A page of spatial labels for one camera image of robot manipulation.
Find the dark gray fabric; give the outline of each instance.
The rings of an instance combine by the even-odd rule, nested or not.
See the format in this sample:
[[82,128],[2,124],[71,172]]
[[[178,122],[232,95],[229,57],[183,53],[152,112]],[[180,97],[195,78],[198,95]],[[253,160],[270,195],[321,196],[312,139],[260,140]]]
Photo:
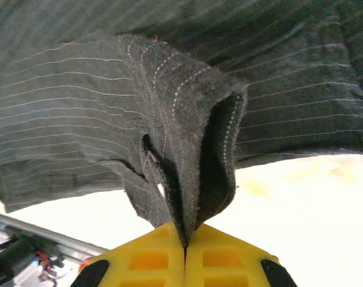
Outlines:
[[186,244],[230,203],[235,167],[348,152],[363,154],[363,1],[0,1],[8,211],[124,187]]

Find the white surface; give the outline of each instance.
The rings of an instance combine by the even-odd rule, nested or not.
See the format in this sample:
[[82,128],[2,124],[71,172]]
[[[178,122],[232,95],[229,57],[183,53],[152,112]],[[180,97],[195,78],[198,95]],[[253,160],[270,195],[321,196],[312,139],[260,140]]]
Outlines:
[[[363,287],[363,156],[281,161],[238,170],[236,179],[234,202],[207,224],[279,257],[298,287]],[[122,191],[10,216],[106,248],[152,230]]]

